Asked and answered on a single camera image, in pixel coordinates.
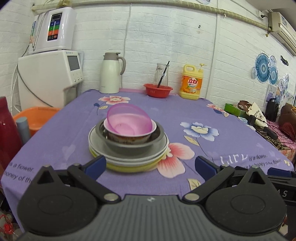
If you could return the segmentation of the purple translucent plastic bowl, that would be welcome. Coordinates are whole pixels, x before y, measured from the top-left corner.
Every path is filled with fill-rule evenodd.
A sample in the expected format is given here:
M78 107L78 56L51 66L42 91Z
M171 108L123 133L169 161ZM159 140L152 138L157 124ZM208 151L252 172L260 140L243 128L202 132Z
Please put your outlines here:
M107 121L111 130L116 133L124 133L124 127L131 127L137 135L152 130L151 118L148 114L129 103L119 103L112 106L107 112Z

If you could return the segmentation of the clear glass jar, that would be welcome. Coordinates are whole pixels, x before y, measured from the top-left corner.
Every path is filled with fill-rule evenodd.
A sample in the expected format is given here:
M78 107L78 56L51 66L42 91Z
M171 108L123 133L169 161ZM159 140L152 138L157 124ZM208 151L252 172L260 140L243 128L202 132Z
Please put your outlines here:
M153 84L158 86L158 82L161 78L161 75L165 69L165 66L166 64L161 64L161 63L158 63L157 64L157 67L156 67L156 72L155 72L155 75L154 75L154 81L153 81ZM162 83L161 85L165 85L165 86L168 86L168 82L169 82L169 66L166 70L166 73L165 73L165 76L162 80Z

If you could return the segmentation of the grey blue cup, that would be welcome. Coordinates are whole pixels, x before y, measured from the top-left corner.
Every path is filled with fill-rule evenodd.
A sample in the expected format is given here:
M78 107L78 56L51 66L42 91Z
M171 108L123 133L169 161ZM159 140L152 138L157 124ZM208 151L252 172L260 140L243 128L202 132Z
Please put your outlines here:
M25 145L31 138L28 119L26 117L18 118L16 120L16 127L21 137L22 144Z

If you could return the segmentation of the yellow plastic plate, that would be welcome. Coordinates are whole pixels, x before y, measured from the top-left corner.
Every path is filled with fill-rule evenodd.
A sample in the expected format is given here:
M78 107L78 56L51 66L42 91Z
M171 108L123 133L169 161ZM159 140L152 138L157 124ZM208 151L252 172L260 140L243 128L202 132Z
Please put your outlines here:
M150 160L139 162L139 163L125 163L119 162L119 164L110 158L106 157L106 166L107 169L121 172L121 173L139 173L139 172L147 172L150 170L154 170L157 168L158 163L165 156L168 147L166 147L162 152L156 155L156 157L151 158Z

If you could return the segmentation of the red plastic basket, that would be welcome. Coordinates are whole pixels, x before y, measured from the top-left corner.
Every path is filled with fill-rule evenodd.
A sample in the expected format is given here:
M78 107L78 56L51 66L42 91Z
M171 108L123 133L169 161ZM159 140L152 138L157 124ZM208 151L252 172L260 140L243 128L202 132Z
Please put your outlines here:
M173 90L170 86L161 85L160 87L157 87L154 84L144 84L146 93L150 97L154 98L167 98L170 92Z

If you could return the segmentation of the black stirring stick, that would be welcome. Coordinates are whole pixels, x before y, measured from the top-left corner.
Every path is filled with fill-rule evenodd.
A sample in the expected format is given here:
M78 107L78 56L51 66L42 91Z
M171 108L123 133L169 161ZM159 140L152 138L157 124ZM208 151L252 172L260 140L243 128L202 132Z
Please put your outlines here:
M157 86L158 88L160 87L160 85L161 85L161 83L162 83L162 80L163 80L163 78L164 78L164 76L165 76L165 73L166 73L166 70L167 70L169 64L170 64L170 61L168 61L168 63L167 63L166 66L165 66L165 69L164 69L164 71L163 71L163 73L162 73L162 75L161 75L161 78L160 78L159 82L158 82L158 86Z

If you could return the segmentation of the white water purifier unit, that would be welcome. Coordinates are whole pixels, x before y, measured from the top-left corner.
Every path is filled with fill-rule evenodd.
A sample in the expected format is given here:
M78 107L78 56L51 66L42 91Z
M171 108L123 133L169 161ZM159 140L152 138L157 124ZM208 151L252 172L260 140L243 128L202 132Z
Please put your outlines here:
M28 54L72 49L77 13L71 7L54 9L34 17Z

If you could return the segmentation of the yellow dish soap bottle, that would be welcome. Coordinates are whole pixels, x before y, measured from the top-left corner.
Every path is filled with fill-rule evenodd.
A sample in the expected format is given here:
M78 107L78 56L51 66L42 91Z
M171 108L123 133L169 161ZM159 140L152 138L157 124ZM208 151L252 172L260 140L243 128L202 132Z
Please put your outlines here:
M200 68L197 69L194 65L184 65L179 91L180 97L190 100L199 99L204 77L204 66L206 65L200 63Z

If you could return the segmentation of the stainless steel bowl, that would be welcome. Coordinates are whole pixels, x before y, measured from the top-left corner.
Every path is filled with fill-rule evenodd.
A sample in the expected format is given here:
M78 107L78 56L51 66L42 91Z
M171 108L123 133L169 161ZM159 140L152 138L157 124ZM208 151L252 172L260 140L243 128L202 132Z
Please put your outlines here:
M124 137L119 136L105 127L107 119L101 120L94 128L97 138L107 145L112 150L119 149L120 151L127 151L132 149L139 149L141 151L150 150L151 148L160 148L161 150L168 143L168 138L164 132L163 127L152 120L152 132L143 136Z

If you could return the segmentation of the orange plastic basin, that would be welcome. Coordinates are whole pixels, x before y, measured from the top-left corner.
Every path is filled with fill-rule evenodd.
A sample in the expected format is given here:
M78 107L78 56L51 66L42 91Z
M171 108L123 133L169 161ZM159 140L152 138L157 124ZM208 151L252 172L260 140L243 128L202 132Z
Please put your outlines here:
M49 119L51 119L60 108L51 107L40 107L35 106L32 108L27 108L20 113L13 116L14 121L21 117L26 117L28 119L29 130L31 136L33 136Z

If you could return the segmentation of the blue wall decoration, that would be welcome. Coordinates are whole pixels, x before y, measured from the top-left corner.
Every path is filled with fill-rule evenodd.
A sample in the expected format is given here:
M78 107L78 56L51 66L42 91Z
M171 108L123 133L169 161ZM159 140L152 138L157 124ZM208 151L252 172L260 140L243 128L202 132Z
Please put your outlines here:
M286 74L280 78L276 57L260 53L251 69L251 78L257 79L260 83L268 82L270 85L278 86L280 91L287 91L290 75Z

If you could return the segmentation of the white floral plate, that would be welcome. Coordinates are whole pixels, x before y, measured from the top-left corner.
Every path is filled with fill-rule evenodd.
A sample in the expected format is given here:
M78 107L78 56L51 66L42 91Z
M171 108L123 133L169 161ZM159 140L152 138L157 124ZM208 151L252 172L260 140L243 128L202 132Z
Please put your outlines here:
M148 165L150 163L158 161L158 159L161 159L164 154L166 153L166 149L163 149L158 154L152 155L147 158L138 158L138 159L115 159L108 156L105 156L107 163L111 163L112 165L116 166L129 166L129 167L135 167L135 166L143 166Z

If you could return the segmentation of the white red-patterned ceramic bowl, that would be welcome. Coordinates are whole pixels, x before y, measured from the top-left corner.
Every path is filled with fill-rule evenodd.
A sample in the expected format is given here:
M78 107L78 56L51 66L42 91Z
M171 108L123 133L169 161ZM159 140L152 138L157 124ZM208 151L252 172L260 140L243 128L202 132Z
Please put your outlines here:
M151 120L152 122L152 130L147 133L143 133L140 135L137 135L136 132L131 127L124 127L123 131L124 133L116 133L111 130L111 127L107 121L107 119L104 120L103 126L105 127L105 130L107 132L107 137L114 142L122 143L122 144L143 144L149 140L149 138L152 136L152 133L156 130L157 125L154 120Z

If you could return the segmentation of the red thermos bottle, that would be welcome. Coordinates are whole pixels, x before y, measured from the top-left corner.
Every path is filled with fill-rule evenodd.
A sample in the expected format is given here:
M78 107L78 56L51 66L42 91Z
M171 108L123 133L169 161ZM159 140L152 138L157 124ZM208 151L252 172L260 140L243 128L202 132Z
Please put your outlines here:
M1 165L3 169L6 169L10 161L21 149L22 141L4 96L1 96L0 100L0 113Z

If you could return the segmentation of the white water dispenser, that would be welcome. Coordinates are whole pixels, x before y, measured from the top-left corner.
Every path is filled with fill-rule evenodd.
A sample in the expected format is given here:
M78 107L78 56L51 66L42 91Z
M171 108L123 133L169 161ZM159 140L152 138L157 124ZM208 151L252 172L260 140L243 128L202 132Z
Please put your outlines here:
M80 52L49 51L18 59L18 90L23 110L63 108L78 96L83 82Z

